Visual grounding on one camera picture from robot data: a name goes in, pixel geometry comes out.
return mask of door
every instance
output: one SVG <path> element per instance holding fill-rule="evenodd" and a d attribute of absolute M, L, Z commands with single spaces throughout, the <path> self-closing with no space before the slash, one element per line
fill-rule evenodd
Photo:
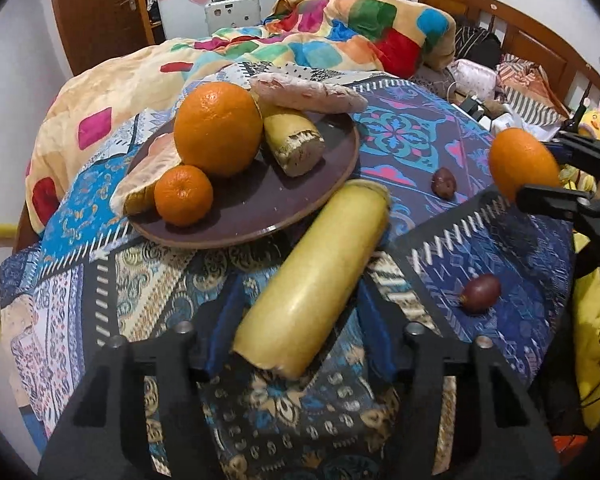
<path fill-rule="evenodd" d="M 78 75 L 147 46 L 137 0 L 52 0 L 69 65 Z"/>

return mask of orange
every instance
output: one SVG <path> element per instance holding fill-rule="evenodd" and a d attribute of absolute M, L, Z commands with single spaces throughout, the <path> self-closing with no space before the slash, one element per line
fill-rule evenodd
<path fill-rule="evenodd" d="M 193 166 L 176 166 L 155 184 L 155 208 L 168 224 L 189 226 L 211 209 L 214 190 L 206 175 Z"/>
<path fill-rule="evenodd" d="M 258 153 L 262 118 L 244 88 L 204 83 L 180 105 L 173 136 L 184 164 L 209 176 L 233 176 L 245 170 Z"/>
<path fill-rule="evenodd" d="M 500 192 L 512 202 L 525 184 L 560 187 L 554 156 L 520 128 L 508 128 L 496 136 L 489 150 L 489 169 Z"/>

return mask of yellow plush toy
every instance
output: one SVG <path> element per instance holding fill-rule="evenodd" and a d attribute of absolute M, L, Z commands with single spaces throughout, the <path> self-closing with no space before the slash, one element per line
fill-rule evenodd
<path fill-rule="evenodd" d="M 578 125 L 578 133 L 584 137 L 600 140 L 600 110 L 589 110 L 583 115 Z M 560 171 L 560 181 L 563 184 L 573 182 L 579 191 L 595 193 L 598 190 L 595 178 L 568 164 Z"/>
<path fill-rule="evenodd" d="M 578 126 L 578 133 L 585 137 L 600 140 L 600 111 L 589 110 Z"/>

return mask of round tray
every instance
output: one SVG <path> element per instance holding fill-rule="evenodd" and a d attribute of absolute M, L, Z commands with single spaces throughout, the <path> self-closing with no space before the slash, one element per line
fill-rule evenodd
<path fill-rule="evenodd" d="M 247 170 L 214 180 L 211 211 L 196 224 L 178 228 L 166 224 L 153 209 L 129 217 L 140 234 L 156 243 L 186 249 L 210 249 L 249 242 L 299 221 L 323 206 L 348 179 L 358 161 L 360 138 L 346 114 L 308 114 L 324 137 L 322 160 L 307 174 L 291 178 L 263 142 Z M 162 126 L 141 146 L 127 173 L 146 157 L 149 146 L 173 131 L 173 121 Z"/>

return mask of black bag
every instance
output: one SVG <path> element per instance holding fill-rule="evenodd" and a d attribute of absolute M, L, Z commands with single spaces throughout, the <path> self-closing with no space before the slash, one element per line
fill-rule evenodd
<path fill-rule="evenodd" d="M 496 70 L 502 57 L 500 40 L 464 16 L 456 18 L 456 59 L 468 59 Z"/>

